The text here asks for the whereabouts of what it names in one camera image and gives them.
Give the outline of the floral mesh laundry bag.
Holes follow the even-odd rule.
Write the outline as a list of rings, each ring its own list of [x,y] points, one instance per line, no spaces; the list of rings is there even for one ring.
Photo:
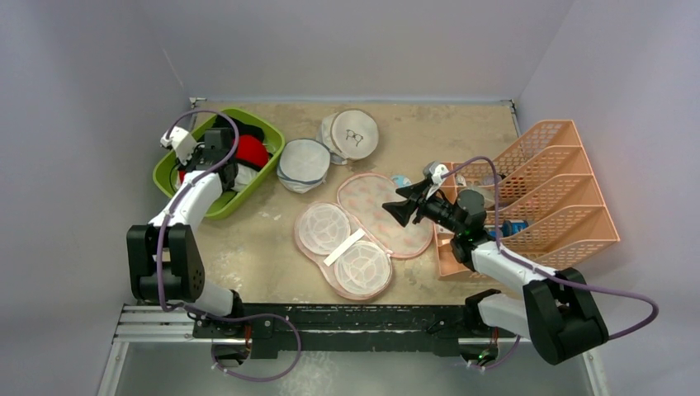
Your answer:
[[[344,299],[367,301],[384,292],[395,259],[420,256],[433,240],[433,223],[401,226],[383,209],[400,201],[388,177],[363,173],[338,188],[334,202],[314,202],[296,219],[297,247]]]

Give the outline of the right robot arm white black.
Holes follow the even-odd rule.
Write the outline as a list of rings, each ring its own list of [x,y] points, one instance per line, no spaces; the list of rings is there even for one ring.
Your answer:
[[[500,244],[485,227],[485,199],[463,190],[454,201],[435,191],[433,181],[397,189],[400,201],[382,209],[401,226],[427,218],[452,233],[455,260],[518,293],[516,299],[488,290],[466,299],[463,323],[476,336],[502,328],[528,339],[551,365],[608,342],[610,334],[592,289],[583,275],[568,268],[557,271],[522,257]]]

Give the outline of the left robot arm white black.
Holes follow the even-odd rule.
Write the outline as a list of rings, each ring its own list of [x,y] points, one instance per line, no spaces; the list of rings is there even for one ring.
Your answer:
[[[214,318],[215,328],[225,337],[237,337],[246,326],[243,303],[236,291],[207,280],[195,232],[236,178],[239,132],[210,130],[199,143],[187,130],[174,127],[160,143],[173,150],[189,171],[155,217],[127,232],[132,293],[159,303],[166,312],[183,307]]]

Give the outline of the red bra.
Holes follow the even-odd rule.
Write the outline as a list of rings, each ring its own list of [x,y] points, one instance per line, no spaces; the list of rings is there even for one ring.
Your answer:
[[[239,145],[233,156],[226,164],[215,170],[225,185],[234,181],[238,165],[247,165],[261,171],[269,159],[264,144],[253,136],[244,135],[239,139]],[[196,167],[197,171],[205,171],[223,159],[234,143],[236,140],[228,135],[228,130],[210,130],[209,134],[205,134],[205,137],[198,141],[191,161],[185,166]]]

